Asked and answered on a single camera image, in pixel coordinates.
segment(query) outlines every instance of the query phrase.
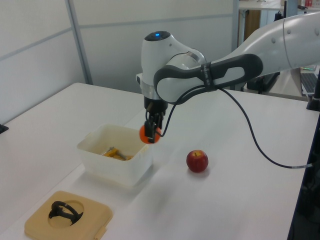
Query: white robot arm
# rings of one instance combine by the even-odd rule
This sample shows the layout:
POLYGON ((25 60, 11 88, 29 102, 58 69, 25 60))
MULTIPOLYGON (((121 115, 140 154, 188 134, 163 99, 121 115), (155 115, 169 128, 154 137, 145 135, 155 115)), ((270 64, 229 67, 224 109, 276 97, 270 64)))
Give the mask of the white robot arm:
POLYGON ((155 129, 162 128, 168 103, 182 104, 196 94, 317 63, 318 49, 320 12, 259 28, 235 51, 212 62, 206 62, 199 51, 181 44, 170 33, 153 32, 142 43, 143 73, 136 76, 149 113, 145 135, 154 142, 155 129))

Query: black handle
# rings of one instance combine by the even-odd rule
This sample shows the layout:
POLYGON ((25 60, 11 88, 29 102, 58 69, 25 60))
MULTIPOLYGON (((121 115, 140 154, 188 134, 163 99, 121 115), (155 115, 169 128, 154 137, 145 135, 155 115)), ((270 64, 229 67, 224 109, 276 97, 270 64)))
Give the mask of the black handle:
POLYGON ((264 65, 260 57, 254 54, 243 54, 243 55, 235 56, 223 61, 211 63, 210 64, 210 75, 211 75, 210 81, 212 83, 208 87, 221 89, 221 88, 229 87, 236 84, 242 84, 259 76, 262 73, 263 69, 264 69, 264 65), (236 67, 243 68, 244 70, 243 76, 233 80, 222 82, 217 85, 213 85, 213 80, 224 77, 228 69, 232 69, 236 67))
POLYGON ((84 213, 77 213, 77 211, 71 207, 69 204, 63 202, 63 201, 55 201, 51 205, 51 211, 49 213, 49 218, 52 219, 53 217, 63 217, 66 219, 70 219, 72 224, 75 224, 83 215, 84 213), (72 214, 64 212, 63 208, 68 209, 72 214))

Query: black cable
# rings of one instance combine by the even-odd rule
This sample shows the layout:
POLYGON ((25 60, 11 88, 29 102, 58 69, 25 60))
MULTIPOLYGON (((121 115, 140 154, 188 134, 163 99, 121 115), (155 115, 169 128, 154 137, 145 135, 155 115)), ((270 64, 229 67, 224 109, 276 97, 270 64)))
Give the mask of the black cable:
POLYGON ((269 160, 271 163, 279 166, 279 167, 282 167, 282 168, 286 168, 286 169, 306 169, 306 168, 309 168, 309 167, 312 167, 313 164, 312 163, 309 163, 309 164, 306 164, 306 165, 301 165, 301 166, 287 166, 287 165, 283 165, 283 164, 280 164, 280 163, 277 163, 275 161, 273 161, 271 158, 269 158, 265 153, 264 151, 262 151, 262 149, 260 148, 257 140, 256 140, 256 137, 255 137, 255 134, 254 134, 254 131, 252 129, 252 126, 251 126, 251 122, 249 120, 249 117, 246 113, 246 111, 243 109, 243 107, 240 105, 240 103, 229 93, 227 92, 226 90, 224 90, 223 88, 218 88, 220 91, 224 92, 225 94, 227 94, 237 105, 238 107, 241 109, 242 113, 244 114, 245 116, 245 119, 246 121, 248 122, 248 125, 249 125, 249 128, 250 128, 250 132, 251 132, 251 135, 252 135, 252 138, 253 138, 253 141, 256 145, 256 147, 258 148, 258 150, 260 151, 260 153, 267 159, 269 160))

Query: black clip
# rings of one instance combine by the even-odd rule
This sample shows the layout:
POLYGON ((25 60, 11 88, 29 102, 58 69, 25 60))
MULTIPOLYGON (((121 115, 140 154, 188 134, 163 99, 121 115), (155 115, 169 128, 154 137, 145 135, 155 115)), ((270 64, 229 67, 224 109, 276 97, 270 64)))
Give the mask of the black clip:
POLYGON ((53 217, 63 217, 66 219, 70 219, 72 224, 75 224, 83 215, 84 213, 77 213, 77 211, 71 207, 70 205, 68 205, 67 203, 63 202, 63 201, 55 201, 54 203, 52 203, 51 205, 51 211, 49 213, 49 218, 52 219, 53 217), (64 212, 63 208, 68 209, 72 214, 70 213, 66 213, 64 212))

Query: white wall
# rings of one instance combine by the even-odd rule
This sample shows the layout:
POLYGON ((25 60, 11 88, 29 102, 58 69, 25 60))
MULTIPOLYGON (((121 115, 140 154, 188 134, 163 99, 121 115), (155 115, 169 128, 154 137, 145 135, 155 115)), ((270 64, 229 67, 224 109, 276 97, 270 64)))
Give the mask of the white wall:
POLYGON ((72 0, 94 85, 140 93, 145 36, 168 31, 208 61, 232 51, 237 0, 72 0))
POLYGON ((0 123, 84 83, 65 0, 0 1, 0 123))

